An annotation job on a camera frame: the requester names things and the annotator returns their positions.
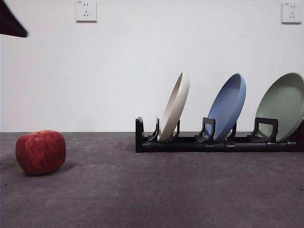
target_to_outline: wall socket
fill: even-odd
[[[282,3],[282,23],[301,23],[303,4],[301,2]]]
[[[76,1],[76,21],[97,21],[96,0]]]

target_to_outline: black dish rack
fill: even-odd
[[[143,119],[135,120],[135,152],[304,152],[304,120],[298,129],[285,141],[276,142],[279,122],[277,119],[255,118],[255,127],[251,134],[239,137],[237,124],[232,132],[221,142],[214,142],[215,119],[203,118],[202,130],[194,136],[179,136],[180,121],[177,124],[177,132],[167,142],[157,142],[159,134],[159,118],[156,118],[156,128],[152,135],[145,137]],[[204,137],[206,124],[211,125],[211,133]],[[272,126],[269,137],[256,136],[260,124]]]

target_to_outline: gray floor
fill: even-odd
[[[134,153],[134,133],[65,133],[30,177],[1,135],[2,228],[300,228],[304,153]]]

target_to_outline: red apple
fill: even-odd
[[[57,171],[66,160],[66,142],[59,132],[46,130],[26,134],[16,142],[16,158],[30,175]]]

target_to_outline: white wall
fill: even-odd
[[[280,76],[304,76],[304,24],[280,23],[280,0],[98,0],[76,23],[76,0],[6,0],[29,31],[1,39],[1,131],[152,131],[180,72],[190,78],[182,131],[198,131],[225,81],[247,97],[238,130]]]

